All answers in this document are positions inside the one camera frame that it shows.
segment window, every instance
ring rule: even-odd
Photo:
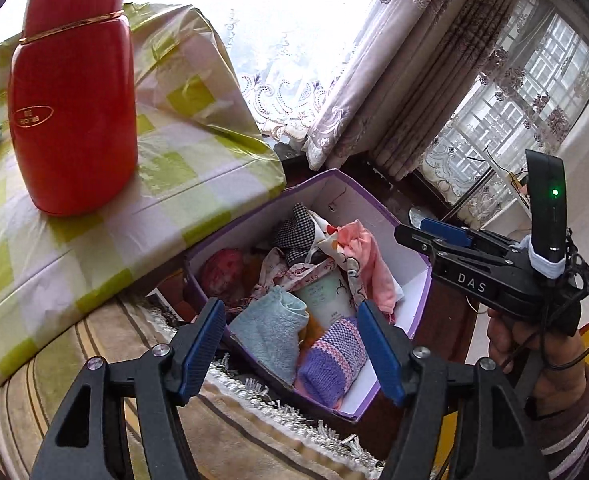
[[[0,10],[0,42],[21,30],[27,0]],[[306,131],[377,0],[126,0],[193,4],[226,44],[255,121],[278,138]]]
[[[450,204],[469,199],[458,215],[478,228],[515,196],[525,150],[554,153],[588,99],[588,44],[551,1],[519,0],[419,171]]]

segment blue gripper pad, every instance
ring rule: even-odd
[[[208,367],[212,362],[225,330],[225,305],[221,300],[210,300],[192,323],[198,330],[194,343],[183,361],[181,386],[178,396],[188,402],[196,396],[204,383]]]
[[[361,334],[383,394],[397,406],[400,406],[405,399],[405,390],[401,384],[401,363],[399,363],[365,301],[359,306],[357,321],[359,334]]]
[[[472,240],[468,238],[467,232],[463,229],[459,229],[458,227],[431,218],[423,219],[421,222],[421,231],[430,233],[431,235],[445,240],[449,244],[459,247],[470,247],[472,245]]]

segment green and white tablecloth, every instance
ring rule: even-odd
[[[48,217],[30,200],[6,108],[18,36],[0,44],[0,385],[113,294],[285,185],[201,13],[124,9],[134,43],[138,174],[86,216]]]

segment purple knitted hat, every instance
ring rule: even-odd
[[[297,378],[312,399],[334,408],[356,380],[366,359],[356,317],[339,319],[309,350]]]

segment screw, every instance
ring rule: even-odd
[[[492,359],[490,359],[489,357],[482,358],[479,364],[481,365],[481,368],[487,370],[488,372],[491,372],[492,370],[495,370],[497,368],[497,364],[494,361],[492,361]]]
[[[428,357],[430,357],[430,354],[432,352],[430,351],[430,348],[426,348],[425,346],[417,346],[412,351],[412,353],[417,359],[427,359]]]
[[[103,366],[103,359],[101,357],[93,357],[88,361],[88,368],[90,370],[98,370],[101,366]]]
[[[152,354],[156,357],[163,357],[164,355],[168,355],[170,353],[170,345],[166,345],[165,343],[161,343],[152,347]]]

